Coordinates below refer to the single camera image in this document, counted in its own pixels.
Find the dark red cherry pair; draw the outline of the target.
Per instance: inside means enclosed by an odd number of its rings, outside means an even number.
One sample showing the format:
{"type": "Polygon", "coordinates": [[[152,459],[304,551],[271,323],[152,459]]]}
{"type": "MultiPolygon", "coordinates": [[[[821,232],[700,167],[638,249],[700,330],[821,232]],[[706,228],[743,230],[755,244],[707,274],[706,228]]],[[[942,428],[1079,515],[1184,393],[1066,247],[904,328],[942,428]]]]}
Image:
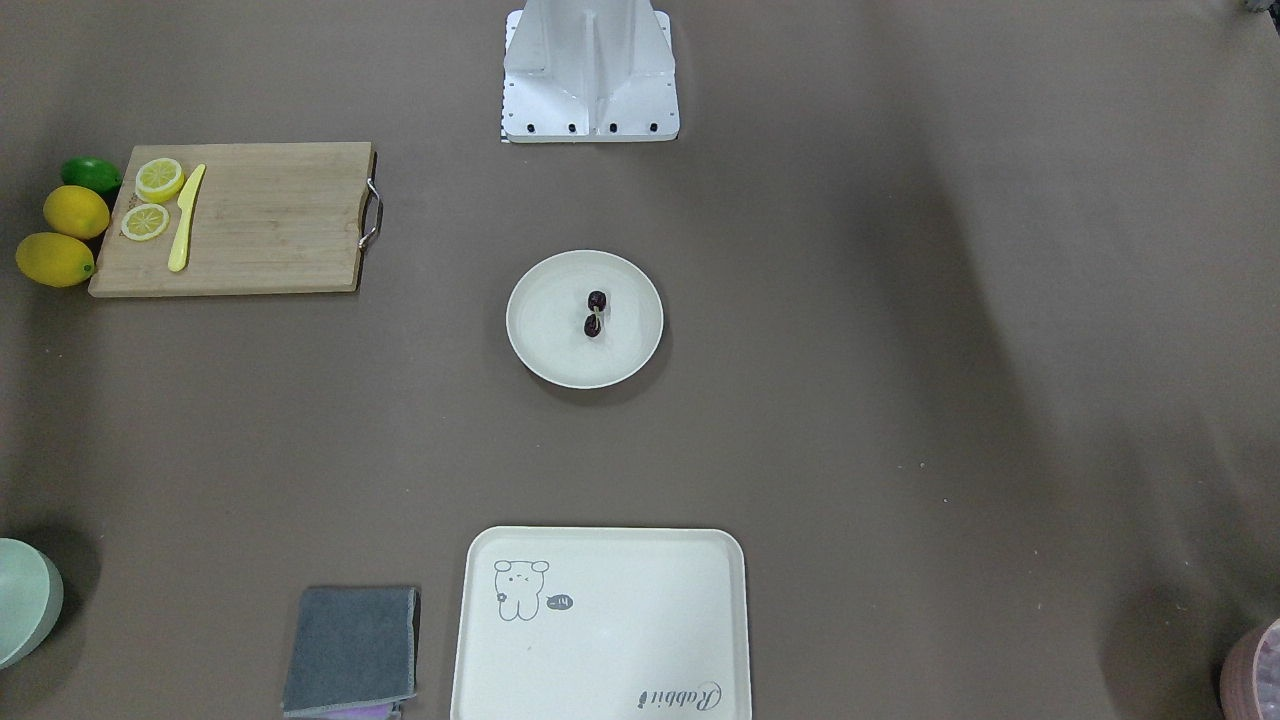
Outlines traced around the dark red cherry pair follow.
{"type": "Polygon", "coordinates": [[[588,310],[582,332],[589,338],[596,338],[603,332],[604,311],[607,310],[607,296],[603,291],[594,290],[588,295],[588,310]]]}

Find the cream round plate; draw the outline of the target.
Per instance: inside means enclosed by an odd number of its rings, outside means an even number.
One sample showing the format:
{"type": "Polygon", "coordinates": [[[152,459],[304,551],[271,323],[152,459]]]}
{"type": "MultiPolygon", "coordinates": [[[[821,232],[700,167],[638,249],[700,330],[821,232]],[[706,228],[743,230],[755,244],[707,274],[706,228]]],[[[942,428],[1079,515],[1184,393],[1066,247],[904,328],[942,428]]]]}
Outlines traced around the cream round plate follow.
{"type": "Polygon", "coordinates": [[[653,357],[666,328],[655,284],[630,260],[598,250],[549,256],[529,269],[507,302],[506,331],[521,363],[570,389],[596,389],[637,373],[653,357]],[[588,295],[607,296],[603,332],[582,324],[588,295]]]}

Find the cream rabbit tray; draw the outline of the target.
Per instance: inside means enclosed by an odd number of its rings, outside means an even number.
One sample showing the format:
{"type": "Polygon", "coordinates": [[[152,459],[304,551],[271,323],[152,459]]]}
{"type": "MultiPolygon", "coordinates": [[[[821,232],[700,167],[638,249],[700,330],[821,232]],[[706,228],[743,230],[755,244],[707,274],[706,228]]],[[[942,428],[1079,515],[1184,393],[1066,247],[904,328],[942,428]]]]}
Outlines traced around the cream rabbit tray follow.
{"type": "Polygon", "coordinates": [[[718,529],[493,527],[468,547],[453,719],[750,719],[746,564],[718,529]]]}

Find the bamboo cutting board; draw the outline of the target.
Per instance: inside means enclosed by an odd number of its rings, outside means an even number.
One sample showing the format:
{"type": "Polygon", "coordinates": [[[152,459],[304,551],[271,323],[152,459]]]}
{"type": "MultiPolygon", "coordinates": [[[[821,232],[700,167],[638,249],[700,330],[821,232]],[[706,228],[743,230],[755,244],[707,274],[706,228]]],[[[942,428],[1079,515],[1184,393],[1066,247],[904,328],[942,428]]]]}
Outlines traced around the bamboo cutting board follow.
{"type": "Polygon", "coordinates": [[[102,236],[88,291],[96,299],[352,292],[380,208],[370,142],[137,145],[102,236]],[[157,238],[122,232],[138,204],[134,178],[157,158],[205,165],[183,270],[168,266],[180,209],[157,238]]]}

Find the yellow plastic knife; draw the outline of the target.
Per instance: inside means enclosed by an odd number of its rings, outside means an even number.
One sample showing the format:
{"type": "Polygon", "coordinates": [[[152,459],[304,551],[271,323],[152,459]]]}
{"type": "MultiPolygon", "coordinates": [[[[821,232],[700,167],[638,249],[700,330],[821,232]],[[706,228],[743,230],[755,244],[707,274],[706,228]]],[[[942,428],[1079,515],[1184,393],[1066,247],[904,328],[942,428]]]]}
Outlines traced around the yellow plastic knife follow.
{"type": "Polygon", "coordinates": [[[180,217],[175,228],[175,234],[166,260],[166,269],[172,273],[183,272],[189,261],[189,240],[195,219],[195,206],[198,199],[200,187],[206,174],[207,165],[198,164],[177,196],[177,206],[180,217]]]}

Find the upper lemon slice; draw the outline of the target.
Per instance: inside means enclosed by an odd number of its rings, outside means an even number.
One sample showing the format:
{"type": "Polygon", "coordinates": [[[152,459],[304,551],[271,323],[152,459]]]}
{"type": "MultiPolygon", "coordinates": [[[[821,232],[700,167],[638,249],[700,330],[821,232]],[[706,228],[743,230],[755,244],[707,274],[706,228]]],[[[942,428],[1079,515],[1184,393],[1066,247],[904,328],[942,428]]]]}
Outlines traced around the upper lemon slice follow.
{"type": "Polygon", "coordinates": [[[178,196],[186,183],[183,165],[173,158],[145,163],[134,176],[134,195],[147,204],[165,204],[178,196]]]}

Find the lemon slice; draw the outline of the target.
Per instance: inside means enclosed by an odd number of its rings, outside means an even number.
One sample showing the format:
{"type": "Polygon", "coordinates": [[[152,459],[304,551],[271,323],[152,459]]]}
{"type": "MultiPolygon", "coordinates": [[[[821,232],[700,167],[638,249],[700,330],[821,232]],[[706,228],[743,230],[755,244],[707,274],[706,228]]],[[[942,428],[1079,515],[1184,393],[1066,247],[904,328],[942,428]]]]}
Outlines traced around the lemon slice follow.
{"type": "Polygon", "coordinates": [[[165,204],[178,196],[186,183],[183,165],[173,158],[145,163],[134,176],[134,195],[147,204],[165,204]]]}
{"type": "Polygon", "coordinates": [[[120,233],[134,242],[147,242],[163,236],[172,214],[161,204],[145,202],[131,208],[122,218],[120,233]]]}

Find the lower lemon slice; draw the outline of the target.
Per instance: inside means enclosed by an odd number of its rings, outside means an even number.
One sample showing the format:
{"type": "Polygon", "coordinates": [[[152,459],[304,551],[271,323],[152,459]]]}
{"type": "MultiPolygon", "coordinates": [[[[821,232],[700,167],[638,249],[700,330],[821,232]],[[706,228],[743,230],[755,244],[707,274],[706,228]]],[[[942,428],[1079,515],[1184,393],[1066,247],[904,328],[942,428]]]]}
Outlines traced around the lower lemon slice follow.
{"type": "Polygon", "coordinates": [[[122,218],[120,233],[134,242],[147,242],[163,236],[172,214],[161,204],[145,202],[131,208],[122,218]]]}

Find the green lime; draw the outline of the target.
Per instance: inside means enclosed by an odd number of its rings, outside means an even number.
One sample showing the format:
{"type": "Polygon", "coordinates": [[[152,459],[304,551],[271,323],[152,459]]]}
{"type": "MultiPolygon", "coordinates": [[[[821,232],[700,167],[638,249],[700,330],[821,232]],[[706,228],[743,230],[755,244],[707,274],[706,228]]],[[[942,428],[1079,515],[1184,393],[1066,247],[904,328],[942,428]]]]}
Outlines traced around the green lime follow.
{"type": "Polygon", "coordinates": [[[64,184],[79,186],[101,196],[115,193],[123,182],[122,172],[115,164],[95,156],[65,160],[60,167],[60,177],[64,184]]]}

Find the near whole lemon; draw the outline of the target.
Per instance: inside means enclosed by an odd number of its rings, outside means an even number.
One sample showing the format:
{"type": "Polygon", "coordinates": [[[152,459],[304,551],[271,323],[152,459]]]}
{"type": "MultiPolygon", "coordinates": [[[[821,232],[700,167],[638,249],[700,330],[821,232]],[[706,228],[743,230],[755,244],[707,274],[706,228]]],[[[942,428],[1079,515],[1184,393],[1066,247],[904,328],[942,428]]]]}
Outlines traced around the near whole lemon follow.
{"type": "Polygon", "coordinates": [[[111,219],[111,210],[105,200],[78,184],[64,184],[51,191],[44,201],[42,211],[52,231],[78,240],[101,236],[111,219]]]}

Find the whole lemon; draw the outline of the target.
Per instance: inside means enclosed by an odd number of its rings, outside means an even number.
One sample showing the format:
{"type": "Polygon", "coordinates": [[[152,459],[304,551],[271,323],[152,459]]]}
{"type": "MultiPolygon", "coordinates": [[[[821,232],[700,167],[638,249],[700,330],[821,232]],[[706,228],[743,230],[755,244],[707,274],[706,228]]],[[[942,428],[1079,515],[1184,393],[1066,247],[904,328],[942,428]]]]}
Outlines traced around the whole lemon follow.
{"type": "Polygon", "coordinates": [[[54,288],[81,284],[96,272],[90,246],[56,232],[24,237],[15,250],[15,264],[28,279],[54,288]]]}
{"type": "Polygon", "coordinates": [[[52,231],[78,240],[101,236],[111,219],[111,210],[105,200],[78,184],[64,184],[51,191],[44,201],[42,211],[52,231]]]}

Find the far whole lemon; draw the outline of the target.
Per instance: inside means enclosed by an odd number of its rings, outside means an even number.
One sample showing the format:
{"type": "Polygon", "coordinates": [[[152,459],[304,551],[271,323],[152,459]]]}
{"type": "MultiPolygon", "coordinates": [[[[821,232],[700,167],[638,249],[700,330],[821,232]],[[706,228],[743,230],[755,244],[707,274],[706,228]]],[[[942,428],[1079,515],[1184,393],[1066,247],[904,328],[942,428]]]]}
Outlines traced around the far whole lemon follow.
{"type": "Polygon", "coordinates": [[[56,232],[24,237],[15,250],[15,264],[28,279],[54,288],[81,284],[96,272],[90,246],[56,232]]]}

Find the mint green bowl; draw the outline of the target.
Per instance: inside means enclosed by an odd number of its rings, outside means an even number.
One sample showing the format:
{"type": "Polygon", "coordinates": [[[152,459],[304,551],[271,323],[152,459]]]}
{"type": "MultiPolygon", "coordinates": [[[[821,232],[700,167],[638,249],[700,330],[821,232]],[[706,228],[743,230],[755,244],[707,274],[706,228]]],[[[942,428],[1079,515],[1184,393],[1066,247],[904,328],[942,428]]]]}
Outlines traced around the mint green bowl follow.
{"type": "Polygon", "coordinates": [[[58,623],[61,574],[51,559],[13,538],[1,539],[1,667],[32,653],[58,623]]]}

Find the pink bowl with ice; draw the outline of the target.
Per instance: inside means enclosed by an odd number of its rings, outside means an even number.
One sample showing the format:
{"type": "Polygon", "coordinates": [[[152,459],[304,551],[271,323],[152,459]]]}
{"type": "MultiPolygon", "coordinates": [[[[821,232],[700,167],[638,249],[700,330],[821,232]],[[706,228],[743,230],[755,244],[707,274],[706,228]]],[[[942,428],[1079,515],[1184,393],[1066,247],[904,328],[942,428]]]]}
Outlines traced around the pink bowl with ice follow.
{"type": "Polygon", "coordinates": [[[1219,678],[1225,719],[1279,719],[1279,620],[1247,632],[1219,678]]]}

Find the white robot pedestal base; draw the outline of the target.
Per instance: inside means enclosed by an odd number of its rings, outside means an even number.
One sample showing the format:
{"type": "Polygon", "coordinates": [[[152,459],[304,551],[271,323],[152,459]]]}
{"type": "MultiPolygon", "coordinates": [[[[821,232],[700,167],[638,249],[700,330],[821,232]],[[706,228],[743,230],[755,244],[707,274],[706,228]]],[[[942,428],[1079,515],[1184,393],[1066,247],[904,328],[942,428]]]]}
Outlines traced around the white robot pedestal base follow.
{"type": "Polygon", "coordinates": [[[507,143],[680,135],[672,23],[649,1],[527,1],[506,17],[503,70],[507,143]]]}

